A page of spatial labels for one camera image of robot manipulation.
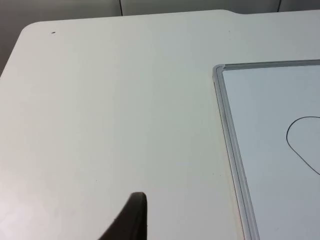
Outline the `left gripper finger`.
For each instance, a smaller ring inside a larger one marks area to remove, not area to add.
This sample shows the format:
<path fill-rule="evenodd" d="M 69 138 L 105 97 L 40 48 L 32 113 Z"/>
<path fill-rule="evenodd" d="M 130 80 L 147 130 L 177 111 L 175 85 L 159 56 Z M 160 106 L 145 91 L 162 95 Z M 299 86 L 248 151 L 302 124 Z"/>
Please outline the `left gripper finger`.
<path fill-rule="evenodd" d="M 100 240 L 146 240 L 148 201 L 144 192 L 133 192 Z"/>

